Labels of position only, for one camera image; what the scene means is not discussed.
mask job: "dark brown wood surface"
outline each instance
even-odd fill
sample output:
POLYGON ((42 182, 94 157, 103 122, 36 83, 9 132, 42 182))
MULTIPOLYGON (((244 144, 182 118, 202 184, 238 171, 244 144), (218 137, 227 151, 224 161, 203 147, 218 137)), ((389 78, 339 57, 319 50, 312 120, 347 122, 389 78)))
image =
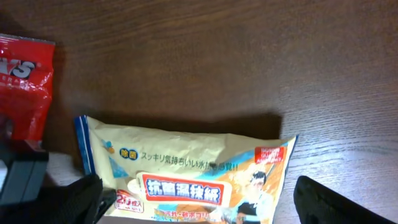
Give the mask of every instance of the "dark brown wood surface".
POLYGON ((396 0, 3 0, 0 32, 57 42, 49 150, 80 162, 81 114, 300 134, 275 224, 299 222, 300 175, 398 222, 396 0))

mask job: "red plastic wrapper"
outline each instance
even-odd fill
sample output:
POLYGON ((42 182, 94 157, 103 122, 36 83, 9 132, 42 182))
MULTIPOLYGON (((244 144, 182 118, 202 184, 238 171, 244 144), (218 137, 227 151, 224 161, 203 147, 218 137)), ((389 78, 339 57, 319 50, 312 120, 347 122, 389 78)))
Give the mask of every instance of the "red plastic wrapper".
POLYGON ((12 120, 13 139, 42 139, 54 48, 53 42, 0 34, 0 114, 12 120))

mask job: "wet wipes package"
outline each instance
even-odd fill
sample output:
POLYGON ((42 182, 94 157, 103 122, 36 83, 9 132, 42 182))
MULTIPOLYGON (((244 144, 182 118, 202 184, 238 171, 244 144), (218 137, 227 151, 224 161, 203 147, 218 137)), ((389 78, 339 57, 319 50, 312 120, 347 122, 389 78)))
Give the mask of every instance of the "wet wipes package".
POLYGON ((86 174, 118 197, 105 215, 170 222, 272 223, 297 137, 260 140, 75 119, 86 174))

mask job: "plastic packaging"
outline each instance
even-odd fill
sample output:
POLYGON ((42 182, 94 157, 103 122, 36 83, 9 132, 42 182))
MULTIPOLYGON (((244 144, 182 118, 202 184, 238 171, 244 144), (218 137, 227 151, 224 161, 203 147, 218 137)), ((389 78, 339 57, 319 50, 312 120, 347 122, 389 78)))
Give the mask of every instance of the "plastic packaging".
POLYGON ((75 120, 86 174, 118 199, 105 215, 170 222, 272 223, 297 137, 260 140, 75 120))
POLYGON ((42 139, 54 48, 53 42, 0 34, 0 114, 12 120, 13 139, 42 139))

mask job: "red package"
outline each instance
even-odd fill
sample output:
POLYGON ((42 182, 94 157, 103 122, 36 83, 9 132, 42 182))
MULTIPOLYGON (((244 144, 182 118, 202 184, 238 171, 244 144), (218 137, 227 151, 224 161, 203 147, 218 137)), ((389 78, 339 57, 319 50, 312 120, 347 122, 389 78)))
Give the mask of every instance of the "red package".
POLYGON ((0 114, 13 139, 41 140, 52 100, 55 44, 0 34, 0 114))

